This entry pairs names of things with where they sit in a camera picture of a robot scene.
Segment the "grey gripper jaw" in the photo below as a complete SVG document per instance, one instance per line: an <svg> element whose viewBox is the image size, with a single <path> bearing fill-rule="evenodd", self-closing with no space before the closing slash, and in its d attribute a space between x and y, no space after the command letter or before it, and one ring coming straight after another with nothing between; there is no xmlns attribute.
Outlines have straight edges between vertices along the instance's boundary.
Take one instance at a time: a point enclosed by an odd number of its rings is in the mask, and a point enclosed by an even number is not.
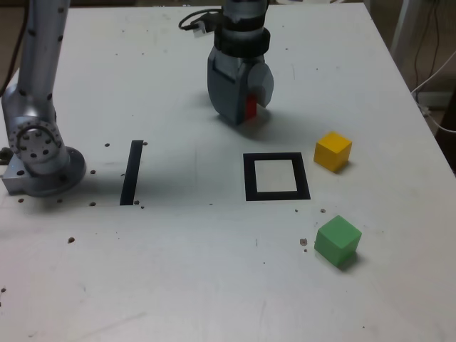
<svg viewBox="0 0 456 342"><path fill-rule="evenodd" d="M225 55L215 47L209 54L209 98L214 109L232 125L240 125L245 121L249 69L249 64L243 58Z"/></svg>
<svg viewBox="0 0 456 342"><path fill-rule="evenodd" d="M274 91L274 77L267 64L256 63L252 66L247 77L250 95L254 95L261 107L267 107Z"/></svg>

